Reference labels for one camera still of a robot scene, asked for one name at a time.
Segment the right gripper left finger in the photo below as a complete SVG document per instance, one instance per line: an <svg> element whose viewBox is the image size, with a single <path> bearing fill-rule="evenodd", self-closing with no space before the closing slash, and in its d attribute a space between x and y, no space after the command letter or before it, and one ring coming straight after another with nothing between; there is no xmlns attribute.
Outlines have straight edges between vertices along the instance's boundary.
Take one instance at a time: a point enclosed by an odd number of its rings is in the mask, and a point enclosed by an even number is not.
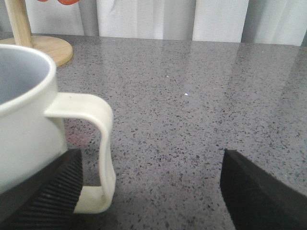
<svg viewBox="0 0 307 230"><path fill-rule="evenodd" d="M0 195L0 228L65 230L82 187L81 150L71 149Z"/></svg>

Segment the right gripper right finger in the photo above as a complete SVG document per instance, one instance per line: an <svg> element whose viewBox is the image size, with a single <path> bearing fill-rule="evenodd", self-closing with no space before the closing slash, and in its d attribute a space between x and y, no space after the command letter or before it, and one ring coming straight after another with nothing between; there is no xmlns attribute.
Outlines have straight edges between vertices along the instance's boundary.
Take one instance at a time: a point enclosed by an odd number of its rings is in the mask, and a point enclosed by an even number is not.
<svg viewBox="0 0 307 230"><path fill-rule="evenodd" d="M307 197L225 149L221 193L237 230L305 230Z"/></svg>

